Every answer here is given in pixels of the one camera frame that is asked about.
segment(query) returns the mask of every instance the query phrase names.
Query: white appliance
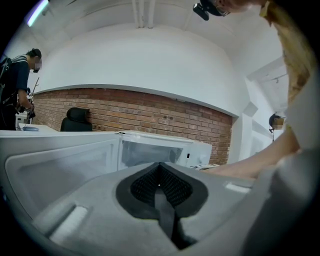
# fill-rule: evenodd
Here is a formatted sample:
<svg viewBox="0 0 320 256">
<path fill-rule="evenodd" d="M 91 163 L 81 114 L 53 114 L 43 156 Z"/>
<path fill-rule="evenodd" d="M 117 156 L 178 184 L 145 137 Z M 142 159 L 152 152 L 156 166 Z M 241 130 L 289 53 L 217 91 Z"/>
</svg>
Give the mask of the white appliance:
<svg viewBox="0 0 320 256">
<path fill-rule="evenodd" d="M 150 162 L 208 164 L 211 148 L 191 139 L 138 131 L 0 131 L 0 185 L 8 196 L 19 198 L 32 219 L 100 175 Z"/>
<path fill-rule="evenodd" d="M 190 167 L 208 164 L 210 160 L 210 144 L 135 130 L 120 133 L 118 170 L 150 162 L 170 162 Z"/>
</svg>

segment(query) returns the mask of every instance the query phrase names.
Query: backpack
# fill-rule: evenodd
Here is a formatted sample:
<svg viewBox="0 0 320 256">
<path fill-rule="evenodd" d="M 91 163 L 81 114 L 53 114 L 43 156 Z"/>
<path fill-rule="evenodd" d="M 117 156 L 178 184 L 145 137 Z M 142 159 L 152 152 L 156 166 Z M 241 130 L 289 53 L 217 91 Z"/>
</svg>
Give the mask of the backpack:
<svg viewBox="0 0 320 256">
<path fill-rule="evenodd" d="M 2 99 L 2 93 L 4 91 L 4 88 L 6 87 L 6 82 L 8 80 L 8 74 L 9 74 L 9 69 L 11 64 L 12 64 L 12 61 L 8 57 L 6 57 L 0 63 L 0 106 L 4 105 L 11 98 L 10 96 L 7 99 L 4 99 L 4 100 Z"/>
</svg>

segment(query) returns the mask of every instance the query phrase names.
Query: dark shirt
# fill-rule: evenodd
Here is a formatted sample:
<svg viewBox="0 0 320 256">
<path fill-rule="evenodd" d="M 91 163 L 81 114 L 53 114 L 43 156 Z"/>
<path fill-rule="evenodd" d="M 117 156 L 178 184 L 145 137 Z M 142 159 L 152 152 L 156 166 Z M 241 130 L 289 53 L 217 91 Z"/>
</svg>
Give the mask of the dark shirt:
<svg viewBox="0 0 320 256">
<path fill-rule="evenodd" d="M 13 97 L 5 103 L 5 105 L 17 104 L 18 90 L 22 89 L 27 91 L 28 78 L 29 78 L 29 65 L 27 57 L 20 55 L 12 59 L 12 64 L 8 70 L 8 78 L 2 92 L 1 100 L 5 101 L 13 94 Z"/>
</svg>

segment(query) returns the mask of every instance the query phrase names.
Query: wall-mounted camera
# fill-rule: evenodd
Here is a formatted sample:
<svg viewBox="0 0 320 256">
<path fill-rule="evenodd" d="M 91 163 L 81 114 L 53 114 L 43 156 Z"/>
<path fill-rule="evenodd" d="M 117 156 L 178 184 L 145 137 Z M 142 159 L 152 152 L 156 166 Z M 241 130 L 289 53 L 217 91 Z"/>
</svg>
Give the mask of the wall-mounted camera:
<svg viewBox="0 0 320 256">
<path fill-rule="evenodd" d="M 193 6 L 193 11 L 205 21 L 209 20 L 209 13 L 220 17 L 228 15 L 229 12 L 223 11 L 216 7 L 216 2 L 217 0 L 200 0 L 200 3 L 196 3 Z"/>
</svg>

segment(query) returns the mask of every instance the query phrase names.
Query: red brick wall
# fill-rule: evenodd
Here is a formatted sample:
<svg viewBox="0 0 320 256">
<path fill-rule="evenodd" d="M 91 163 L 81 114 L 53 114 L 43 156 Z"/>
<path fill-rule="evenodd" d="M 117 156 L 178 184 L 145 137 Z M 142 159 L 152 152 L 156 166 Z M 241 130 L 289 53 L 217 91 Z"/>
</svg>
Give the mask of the red brick wall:
<svg viewBox="0 0 320 256">
<path fill-rule="evenodd" d="M 163 96 L 127 90 L 82 88 L 34 96 L 35 124 L 57 131 L 71 107 L 90 109 L 94 131 L 136 130 L 203 141 L 212 145 L 210 163 L 228 159 L 232 117 Z"/>
</svg>

